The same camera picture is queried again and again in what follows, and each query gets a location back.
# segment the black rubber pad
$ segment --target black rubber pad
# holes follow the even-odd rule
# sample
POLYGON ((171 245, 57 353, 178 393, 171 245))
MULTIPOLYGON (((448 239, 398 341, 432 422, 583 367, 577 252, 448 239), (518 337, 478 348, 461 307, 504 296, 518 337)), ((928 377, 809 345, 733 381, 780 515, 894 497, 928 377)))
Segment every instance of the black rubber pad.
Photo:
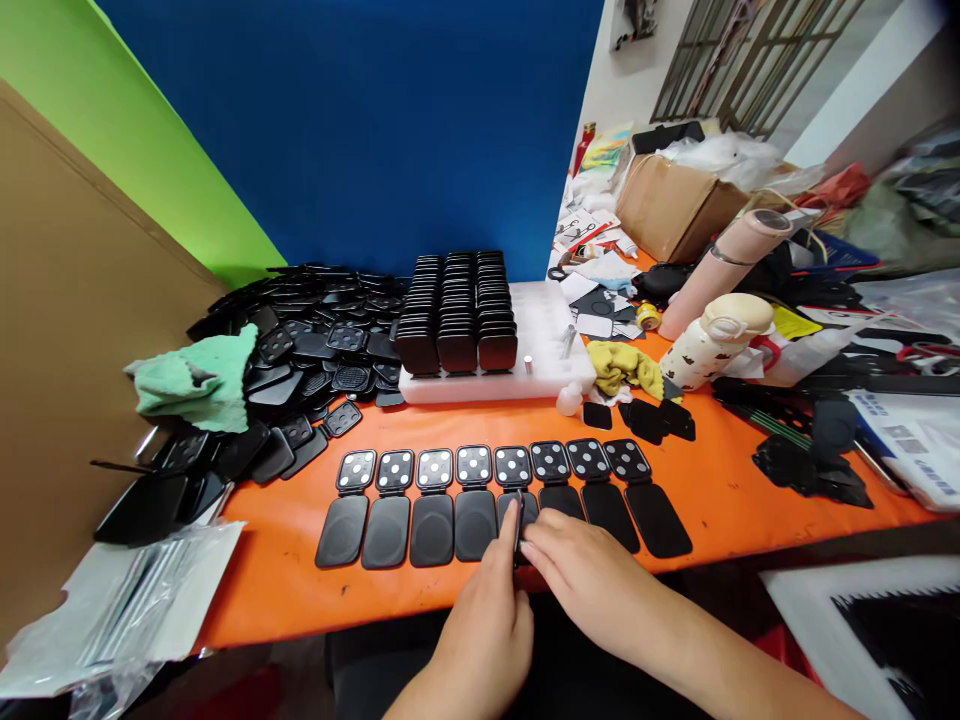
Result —
POLYGON ((634 485, 627 488, 626 496, 651 555, 670 558, 693 552, 690 536, 662 487, 634 485))
POLYGON ((457 560, 479 562, 487 545, 497 537, 497 511, 493 493, 489 490, 471 490, 457 495, 453 527, 457 560))
POLYGON ((453 560, 453 498, 424 495, 413 504, 410 564, 437 567, 453 560))
POLYGON ((366 495, 337 498, 330 504, 317 546, 317 567, 340 567, 357 559, 367 522, 367 504, 366 495))
POLYGON ((613 535, 627 552, 640 552, 640 538, 633 529, 633 521, 630 520, 620 488, 610 483, 595 483, 584 485, 581 493, 587 522, 613 535))
POLYGON ((373 503, 367 523, 360 562, 367 570, 383 570, 403 564, 407 556, 407 529, 410 523, 410 499, 385 497, 373 503))
POLYGON ((552 508, 577 520, 586 521, 580 495, 569 485, 548 485, 540 491, 540 509, 552 508))

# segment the white plastic bottle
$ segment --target white plastic bottle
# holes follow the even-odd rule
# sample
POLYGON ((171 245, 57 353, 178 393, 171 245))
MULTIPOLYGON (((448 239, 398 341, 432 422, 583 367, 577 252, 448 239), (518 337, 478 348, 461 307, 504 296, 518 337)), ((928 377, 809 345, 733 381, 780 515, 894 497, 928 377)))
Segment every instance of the white plastic bottle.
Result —
POLYGON ((572 383, 560 390, 557 395, 557 410, 561 415, 570 417, 575 415, 580 405, 583 404, 583 386, 574 380, 572 383))
POLYGON ((843 330, 828 328, 790 343, 783 348, 777 364, 770 368, 760 382, 774 387, 793 387, 814 370, 823 367, 839 355, 840 351, 853 340, 853 336, 863 328, 880 322, 886 317, 886 315, 878 315, 843 330))

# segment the finger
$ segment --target finger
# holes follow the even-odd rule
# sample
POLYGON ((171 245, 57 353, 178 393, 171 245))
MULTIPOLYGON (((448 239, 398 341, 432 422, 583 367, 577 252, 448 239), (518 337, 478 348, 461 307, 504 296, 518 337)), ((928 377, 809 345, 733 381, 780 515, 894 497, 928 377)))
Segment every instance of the finger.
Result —
POLYGON ((557 600, 559 600, 562 605, 564 599, 569 595, 570 586, 567 584, 557 564, 553 562, 542 548, 530 540, 524 540, 520 543, 520 552, 522 552, 523 556, 530 561, 530 564, 537 569, 537 572, 543 576, 543 579, 547 581, 550 590, 553 591, 553 594, 557 596, 557 600))

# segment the white wall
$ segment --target white wall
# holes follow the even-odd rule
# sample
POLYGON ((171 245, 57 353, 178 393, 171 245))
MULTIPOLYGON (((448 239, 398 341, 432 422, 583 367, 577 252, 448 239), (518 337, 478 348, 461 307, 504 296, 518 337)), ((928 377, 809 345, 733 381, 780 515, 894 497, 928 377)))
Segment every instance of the white wall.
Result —
POLYGON ((933 0, 903 0, 790 148, 787 162, 807 167, 826 161, 944 22, 933 0))
POLYGON ((630 120, 638 126, 650 122, 693 0, 660 0, 656 34, 615 53, 610 52, 613 6, 614 0, 605 0, 574 147, 584 123, 595 122, 603 131, 630 120))

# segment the stack of black parts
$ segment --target stack of black parts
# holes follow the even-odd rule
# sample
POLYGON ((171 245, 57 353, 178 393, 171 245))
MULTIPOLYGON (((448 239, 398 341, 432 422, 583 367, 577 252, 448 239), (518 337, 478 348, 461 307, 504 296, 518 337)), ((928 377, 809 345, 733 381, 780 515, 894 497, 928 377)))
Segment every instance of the stack of black parts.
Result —
POLYGON ((249 429, 201 432, 178 423, 97 541, 160 540, 205 512, 229 482, 293 477, 360 421, 352 401, 403 402, 392 334, 404 283, 321 263, 272 271, 279 274, 225 295, 187 331, 196 342, 257 326, 243 381, 249 429))
POLYGON ((506 372, 517 361, 503 253, 417 258, 396 334, 404 368, 416 377, 506 372))

